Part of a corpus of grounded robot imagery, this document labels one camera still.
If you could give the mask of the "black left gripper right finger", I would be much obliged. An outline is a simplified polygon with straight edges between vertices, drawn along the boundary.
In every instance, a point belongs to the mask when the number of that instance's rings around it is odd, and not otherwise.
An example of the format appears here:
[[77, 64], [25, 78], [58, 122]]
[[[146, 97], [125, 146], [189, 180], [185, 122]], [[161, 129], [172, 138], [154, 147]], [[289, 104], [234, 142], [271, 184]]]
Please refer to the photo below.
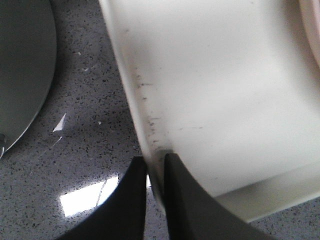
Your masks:
[[212, 198], [176, 153], [164, 159], [164, 195], [171, 240], [270, 240]]

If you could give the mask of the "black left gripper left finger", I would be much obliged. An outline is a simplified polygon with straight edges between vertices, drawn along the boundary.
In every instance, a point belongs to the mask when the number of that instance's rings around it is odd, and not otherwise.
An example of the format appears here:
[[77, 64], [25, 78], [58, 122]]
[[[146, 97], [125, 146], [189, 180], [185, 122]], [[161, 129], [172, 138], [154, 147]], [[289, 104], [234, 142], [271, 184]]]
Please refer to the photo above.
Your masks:
[[147, 165], [132, 159], [110, 197], [59, 240], [142, 240], [146, 217]]

